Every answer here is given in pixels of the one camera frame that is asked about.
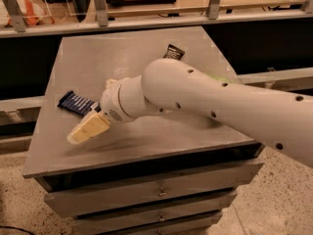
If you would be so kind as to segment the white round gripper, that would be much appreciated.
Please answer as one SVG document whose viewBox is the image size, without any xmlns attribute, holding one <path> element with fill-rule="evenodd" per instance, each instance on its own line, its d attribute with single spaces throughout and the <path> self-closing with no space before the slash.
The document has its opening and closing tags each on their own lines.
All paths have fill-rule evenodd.
<svg viewBox="0 0 313 235">
<path fill-rule="evenodd" d="M 143 94 L 141 76 L 108 79 L 100 99 L 102 113 L 90 111 L 70 132 L 71 144 L 83 143 L 110 128 L 111 123 L 134 121 L 137 118 L 160 116 L 163 109 L 149 102 Z"/>
</svg>

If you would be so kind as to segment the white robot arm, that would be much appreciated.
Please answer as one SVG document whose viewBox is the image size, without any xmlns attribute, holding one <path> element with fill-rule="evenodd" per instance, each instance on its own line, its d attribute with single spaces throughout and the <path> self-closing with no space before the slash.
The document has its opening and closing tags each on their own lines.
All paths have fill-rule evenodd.
<svg viewBox="0 0 313 235">
<path fill-rule="evenodd" d="M 181 61 L 158 59 L 142 74 L 110 79 L 100 99 L 67 140 L 80 144 L 115 123 L 180 111 L 213 118 L 313 166 L 313 97 L 218 80 Z"/>
</svg>

